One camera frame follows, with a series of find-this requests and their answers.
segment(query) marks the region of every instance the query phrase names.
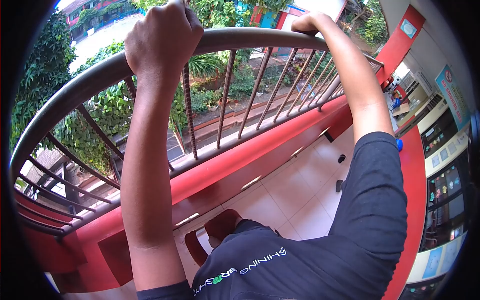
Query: left hand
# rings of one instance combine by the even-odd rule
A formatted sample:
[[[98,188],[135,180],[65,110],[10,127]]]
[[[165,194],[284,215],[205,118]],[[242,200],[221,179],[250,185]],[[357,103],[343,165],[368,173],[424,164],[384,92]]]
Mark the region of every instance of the left hand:
[[[139,80],[176,81],[204,32],[186,0],[148,10],[125,38],[125,57]]]

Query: roof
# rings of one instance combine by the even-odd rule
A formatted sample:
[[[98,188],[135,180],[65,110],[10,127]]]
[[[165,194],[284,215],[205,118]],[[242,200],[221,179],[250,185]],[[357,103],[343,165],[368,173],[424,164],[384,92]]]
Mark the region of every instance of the roof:
[[[69,15],[71,12],[73,12],[74,10],[76,10],[77,8],[79,8],[80,6],[84,5],[89,1],[90,0],[74,0],[67,7],[62,9],[62,12],[64,12],[66,15]]]

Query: black t-shirt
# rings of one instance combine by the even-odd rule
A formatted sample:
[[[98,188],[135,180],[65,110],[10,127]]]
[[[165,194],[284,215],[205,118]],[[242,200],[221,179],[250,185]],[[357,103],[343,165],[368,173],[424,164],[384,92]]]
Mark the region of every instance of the black t-shirt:
[[[372,132],[355,145],[328,236],[288,240],[250,224],[212,251],[192,287],[184,281],[137,295],[141,300],[380,299],[403,251],[406,208],[395,138]]]

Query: flower pot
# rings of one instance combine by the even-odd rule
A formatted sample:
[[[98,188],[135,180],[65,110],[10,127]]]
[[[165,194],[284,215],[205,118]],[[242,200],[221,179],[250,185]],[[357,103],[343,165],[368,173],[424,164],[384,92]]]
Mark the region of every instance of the flower pot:
[[[219,105],[217,105],[217,106],[215,106],[215,107],[210,107],[210,108],[208,108],[208,110],[209,110],[209,111],[216,111],[216,110],[218,109],[218,106],[219,106]]]

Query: shirt sleeve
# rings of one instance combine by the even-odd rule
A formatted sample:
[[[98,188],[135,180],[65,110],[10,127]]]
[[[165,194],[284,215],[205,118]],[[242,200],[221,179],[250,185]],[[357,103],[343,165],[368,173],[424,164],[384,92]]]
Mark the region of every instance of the shirt sleeve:
[[[188,300],[193,299],[193,291],[185,280],[171,286],[138,291],[137,297],[138,300]]]
[[[393,136],[371,132],[358,140],[329,234],[395,268],[407,237],[407,196]]]

